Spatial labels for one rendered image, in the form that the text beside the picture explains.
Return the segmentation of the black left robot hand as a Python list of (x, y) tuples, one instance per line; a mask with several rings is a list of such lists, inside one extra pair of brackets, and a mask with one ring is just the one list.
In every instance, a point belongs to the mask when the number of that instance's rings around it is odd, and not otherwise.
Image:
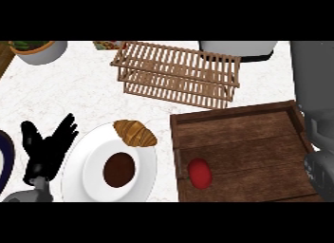
[(60, 121), (50, 136), (41, 137), (35, 125), (29, 121), (21, 123), (22, 147), (28, 155), (22, 181), (32, 185), (31, 180), (43, 177), (50, 181), (57, 174), (65, 154), (78, 134), (71, 113)]

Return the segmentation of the golden brown croissant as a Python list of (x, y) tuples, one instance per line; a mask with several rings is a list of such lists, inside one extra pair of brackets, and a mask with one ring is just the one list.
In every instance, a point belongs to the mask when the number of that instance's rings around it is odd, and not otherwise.
[(127, 146), (150, 147), (156, 145), (156, 137), (139, 121), (114, 121), (114, 129)]

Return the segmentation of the pale wooden tiered shelf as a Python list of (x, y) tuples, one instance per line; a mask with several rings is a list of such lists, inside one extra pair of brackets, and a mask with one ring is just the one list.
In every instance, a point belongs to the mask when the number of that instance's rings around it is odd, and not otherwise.
[(124, 41), (111, 66), (124, 93), (206, 109), (223, 109), (239, 88), (237, 56)]

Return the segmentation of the dark wooden tray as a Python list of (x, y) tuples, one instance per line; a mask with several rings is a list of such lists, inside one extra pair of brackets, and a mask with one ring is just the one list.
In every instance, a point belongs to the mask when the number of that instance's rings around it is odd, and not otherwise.
[[(295, 102), (178, 114), (170, 124), (180, 201), (320, 200), (304, 172), (313, 147)], [(211, 170), (205, 189), (190, 183), (195, 158)]]

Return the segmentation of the white round plate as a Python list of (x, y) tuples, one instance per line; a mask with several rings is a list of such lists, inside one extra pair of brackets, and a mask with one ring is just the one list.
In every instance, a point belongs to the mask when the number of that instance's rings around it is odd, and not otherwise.
[[(127, 153), (134, 162), (134, 175), (119, 188), (108, 185), (103, 167), (116, 153)], [(75, 144), (66, 158), (60, 190), (65, 202), (142, 202), (147, 199), (156, 174), (153, 147), (130, 147), (112, 123), (96, 127)]]

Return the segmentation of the dark brown round cake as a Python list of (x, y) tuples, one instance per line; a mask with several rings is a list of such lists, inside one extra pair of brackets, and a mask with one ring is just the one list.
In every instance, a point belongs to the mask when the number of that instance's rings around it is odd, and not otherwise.
[(103, 165), (103, 180), (114, 187), (122, 187), (134, 176), (134, 161), (127, 153), (114, 154)]

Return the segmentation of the grey pot with green plant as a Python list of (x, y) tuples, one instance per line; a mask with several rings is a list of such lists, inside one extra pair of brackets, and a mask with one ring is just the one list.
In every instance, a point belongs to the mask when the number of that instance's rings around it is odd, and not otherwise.
[(49, 41), (32, 50), (19, 51), (10, 47), (10, 51), (28, 65), (46, 65), (62, 56), (66, 48), (66, 41)]

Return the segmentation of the red apple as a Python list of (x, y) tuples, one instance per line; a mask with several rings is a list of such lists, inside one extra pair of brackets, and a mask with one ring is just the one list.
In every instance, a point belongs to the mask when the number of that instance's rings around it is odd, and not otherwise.
[(204, 190), (211, 185), (211, 170), (204, 159), (195, 158), (187, 163), (189, 180), (193, 187)]

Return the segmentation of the colourful printed box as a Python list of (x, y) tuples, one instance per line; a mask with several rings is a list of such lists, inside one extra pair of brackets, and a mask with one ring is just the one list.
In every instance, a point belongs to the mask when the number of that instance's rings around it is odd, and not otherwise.
[(97, 50), (114, 50), (121, 47), (121, 41), (93, 41)]

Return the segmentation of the pale grey appliance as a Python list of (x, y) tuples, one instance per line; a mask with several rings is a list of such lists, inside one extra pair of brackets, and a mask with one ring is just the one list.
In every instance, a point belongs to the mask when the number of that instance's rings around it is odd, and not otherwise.
[(276, 41), (199, 41), (199, 49), (205, 52), (239, 56), (243, 63), (265, 61)]

